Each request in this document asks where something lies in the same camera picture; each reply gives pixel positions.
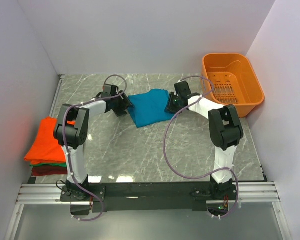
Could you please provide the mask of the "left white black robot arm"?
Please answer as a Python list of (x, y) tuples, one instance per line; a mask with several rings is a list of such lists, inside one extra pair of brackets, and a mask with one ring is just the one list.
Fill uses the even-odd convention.
[(92, 191), (84, 164), (84, 144), (88, 138), (89, 122), (98, 115), (114, 112), (117, 117), (127, 114), (134, 107), (125, 90), (104, 84), (102, 92), (87, 102), (63, 104), (60, 108), (53, 137), (61, 146), (66, 159), (67, 191), (78, 201), (86, 200)]

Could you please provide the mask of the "teal blue t shirt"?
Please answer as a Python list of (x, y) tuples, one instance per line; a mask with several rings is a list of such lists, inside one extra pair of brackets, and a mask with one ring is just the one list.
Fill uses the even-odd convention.
[(130, 95), (128, 99), (134, 105), (128, 112), (137, 128), (169, 121), (174, 116), (165, 112), (169, 99), (167, 90), (154, 88), (147, 93)]

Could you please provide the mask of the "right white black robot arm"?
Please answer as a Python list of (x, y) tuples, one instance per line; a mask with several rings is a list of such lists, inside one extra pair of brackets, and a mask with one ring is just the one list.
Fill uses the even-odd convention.
[(206, 118), (209, 124), (209, 136), (215, 146), (215, 158), (210, 175), (209, 195), (220, 200), (225, 195), (235, 193), (233, 185), (233, 161), (240, 140), (244, 136), (243, 127), (232, 104), (215, 103), (202, 94), (192, 93), (186, 81), (174, 84), (175, 92), (168, 97), (165, 111), (174, 113), (174, 118), (184, 110), (190, 110)]

